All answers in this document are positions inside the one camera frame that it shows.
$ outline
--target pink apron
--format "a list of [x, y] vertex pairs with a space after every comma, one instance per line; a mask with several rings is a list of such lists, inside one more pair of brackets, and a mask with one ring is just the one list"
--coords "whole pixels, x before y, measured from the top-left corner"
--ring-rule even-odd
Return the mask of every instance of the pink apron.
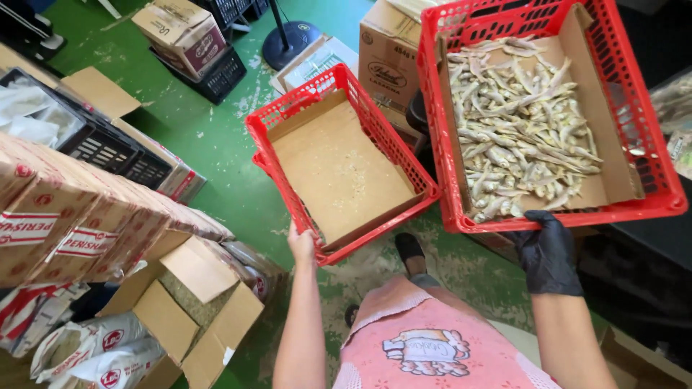
[[560, 389], [451, 292], [403, 276], [368, 293], [341, 347], [334, 389], [361, 388]]

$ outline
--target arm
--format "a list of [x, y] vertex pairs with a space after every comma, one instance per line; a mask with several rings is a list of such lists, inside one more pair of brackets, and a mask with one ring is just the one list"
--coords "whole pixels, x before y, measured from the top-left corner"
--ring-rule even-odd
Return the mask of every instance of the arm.
[[583, 297], [531, 295], [540, 363], [564, 389], [617, 389]]
[[564, 389], [617, 389], [582, 297], [572, 233], [550, 212], [529, 210], [525, 217], [541, 229], [505, 236], [526, 272], [543, 370]]
[[295, 276], [289, 314], [274, 365], [274, 389], [323, 389], [326, 386], [327, 353], [313, 245], [316, 238], [312, 230], [298, 235], [291, 222], [289, 246], [295, 258]]

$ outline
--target foot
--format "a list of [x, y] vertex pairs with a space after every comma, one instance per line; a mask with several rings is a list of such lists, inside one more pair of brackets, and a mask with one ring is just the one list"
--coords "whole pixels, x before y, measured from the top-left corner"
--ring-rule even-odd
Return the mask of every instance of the foot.
[[361, 308], [360, 305], [356, 304], [351, 304], [346, 308], [346, 312], [344, 313], [344, 320], [346, 321], [346, 325], [348, 328], [353, 327], [353, 323], [356, 322], [356, 316], [358, 316], [358, 310]]
[[423, 254], [418, 239], [410, 233], [400, 233], [394, 237], [394, 245], [397, 247], [399, 257], [403, 262], [409, 278], [416, 274], [428, 272], [426, 267], [426, 256]]

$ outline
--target perishable label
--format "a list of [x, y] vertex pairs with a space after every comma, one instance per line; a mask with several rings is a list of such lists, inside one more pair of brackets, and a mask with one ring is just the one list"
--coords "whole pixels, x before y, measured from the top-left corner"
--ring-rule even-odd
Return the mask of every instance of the perishable label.
[[62, 240], [55, 253], [87, 258], [97, 257], [103, 254], [116, 239], [118, 234], [77, 227]]
[[43, 242], [58, 217], [57, 213], [3, 212], [0, 214], [0, 247]]

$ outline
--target black shoe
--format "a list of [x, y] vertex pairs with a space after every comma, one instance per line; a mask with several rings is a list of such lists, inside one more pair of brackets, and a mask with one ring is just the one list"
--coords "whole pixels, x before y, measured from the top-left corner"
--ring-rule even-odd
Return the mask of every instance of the black shoe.
[[416, 237], [411, 235], [410, 233], [397, 234], [397, 236], [394, 237], [394, 245], [397, 247], [399, 257], [401, 258], [401, 261], [403, 262], [404, 267], [406, 267], [406, 271], [409, 275], [411, 274], [411, 272], [409, 268], [406, 266], [406, 260], [412, 257], [417, 257], [419, 255], [423, 258], [426, 257], [425, 254], [423, 254], [421, 244], [418, 243], [418, 239], [416, 239]]
[[360, 305], [351, 304], [346, 308], [344, 313], [344, 320], [346, 321], [346, 326], [348, 328], [353, 327], [353, 323], [356, 322], [356, 316], [358, 315], [358, 310], [361, 308]]

